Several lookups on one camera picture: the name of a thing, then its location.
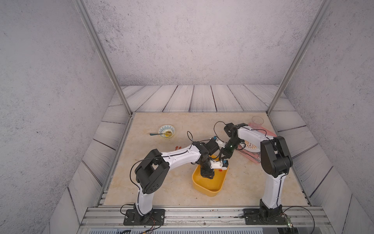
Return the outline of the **yellow plastic storage box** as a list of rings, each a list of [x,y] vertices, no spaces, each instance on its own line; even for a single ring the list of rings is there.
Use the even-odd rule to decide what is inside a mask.
[[[198,165],[192,175],[193,188],[206,196],[216,196],[223,188],[228,169],[214,169],[214,172],[213,179],[203,178],[200,175],[200,165]]]

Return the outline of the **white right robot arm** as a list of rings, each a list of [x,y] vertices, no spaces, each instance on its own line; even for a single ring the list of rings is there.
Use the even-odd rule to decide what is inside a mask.
[[[245,123],[228,123],[224,131],[229,137],[221,149],[221,159],[232,157],[239,145],[246,141],[260,149],[261,166],[267,173],[265,192],[260,200],[258,219],[263,223],[278,222],[284,218],[281,194],[286,176],[293,166],[292,157],[282,136],[269,137],[266,130],[252,129]]]

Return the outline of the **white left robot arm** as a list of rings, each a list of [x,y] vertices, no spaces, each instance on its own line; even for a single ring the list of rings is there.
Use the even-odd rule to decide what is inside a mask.
[[[227,160],[211,157],[219,150],[219,144],[213,138],[207,143],[193,141],[190,146],[174,152],[151,150],[134,170],[135,185],[139,190],[134,207],[138,214],[146,216],[152,212],[153,194],[162,186],[170,170],[195,163],[200,165],[201,176],[209,179],[214,178],[215,169],[226,170]]]

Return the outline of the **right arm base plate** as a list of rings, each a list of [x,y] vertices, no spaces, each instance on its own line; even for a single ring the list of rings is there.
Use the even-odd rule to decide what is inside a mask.
[[[282,207],[267,209],[243,209],[243,218],[246,225],[288,225]]]

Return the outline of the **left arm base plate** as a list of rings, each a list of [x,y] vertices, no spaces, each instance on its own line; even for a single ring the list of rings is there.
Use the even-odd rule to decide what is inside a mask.
[[[136,209],[128,209],[125,213],[124,226],[162,226],[165,222],[165,209],[152,209],[141,215]]]

